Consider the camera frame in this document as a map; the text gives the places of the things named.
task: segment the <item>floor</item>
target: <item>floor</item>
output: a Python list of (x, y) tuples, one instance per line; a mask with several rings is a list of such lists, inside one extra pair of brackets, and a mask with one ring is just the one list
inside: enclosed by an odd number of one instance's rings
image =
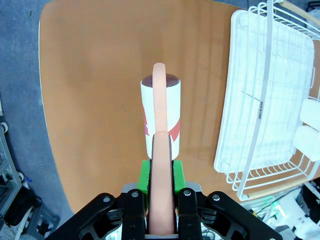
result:
[[(48, 138), (38, 61), (38, 29), (48, 0), (0, 1), (0, 99), (9, 125), (8, 142), (17, 169), (61, 222), (73, 213)], [(258, 0), (220, 0), (244, 9)], [(308, 0), (290, 0), (306, 9)]]

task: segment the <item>red and white cup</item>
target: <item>red and white cup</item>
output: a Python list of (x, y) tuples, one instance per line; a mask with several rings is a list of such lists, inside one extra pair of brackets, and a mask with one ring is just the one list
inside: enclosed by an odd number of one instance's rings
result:
[[(156, 133), (154, 93), (152, 75), (146, 76), (140, 83), (142, 105), (144, 110), (144, 133), (146, 152), (152, 158), (152, 141)], [(166, 74), (166, 111), (167, 130), (171, 138), (171, 157), (174, 160), (179, 154), (180, 145), (180, 105), (181, 81), (175, 75)]]

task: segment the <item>dish rack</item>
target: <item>dish rack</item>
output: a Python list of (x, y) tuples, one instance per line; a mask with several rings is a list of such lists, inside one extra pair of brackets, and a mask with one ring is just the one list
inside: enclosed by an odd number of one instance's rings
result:
[(231, 18), (214, 168), (225, 173), (241, 201), (311, 180), (320, 165), (293, 143), (297, 127), (303, 124), (299, 117), (303, 100), (320, 102), (320, 86), (317, 95), (309, 95), (315, 89), (313, 41), (320, 41), (320, 31), (274, 5), (280, 2), (261, 2)]

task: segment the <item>wooden tabletop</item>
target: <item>wooden tabletop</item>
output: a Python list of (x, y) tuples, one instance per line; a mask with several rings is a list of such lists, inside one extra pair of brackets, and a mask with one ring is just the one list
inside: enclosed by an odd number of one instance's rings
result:
[(44, 111), (74, 212), (137, 182), (147, 159), (140, 81), (153, 64), (181, 79), (180, 154), (187, 181), (236, 199), (213, 168), (223, 112), (230, 19), (207, 0), (56, 0), (40, 20)]

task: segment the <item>screw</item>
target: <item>screw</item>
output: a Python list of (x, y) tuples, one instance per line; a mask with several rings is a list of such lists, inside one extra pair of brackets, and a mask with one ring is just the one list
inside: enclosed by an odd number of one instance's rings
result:
[(219, 201), (220, 197), (217, 194), (215, 194), (212, 196), (212, 199), (213, 199), (213, 201)]
[(191, 192), (190, 192), (190, 190), (184, 190), (183, 191), (183, 194), (185, 195), (185, 196), (190, 196), (191, 195)]
[(110, 197), (108, 197), (108, 196), (106, 196), (104, 199), (103, 199), (103, 202), (104, 203), (107, 203), (107, 202), (109, 202), (110, 201)]
[(139, 193), (137, 191), (134, 191), (133, 193), (131, 193), (131, 196), (136, 198), (138, 197)]

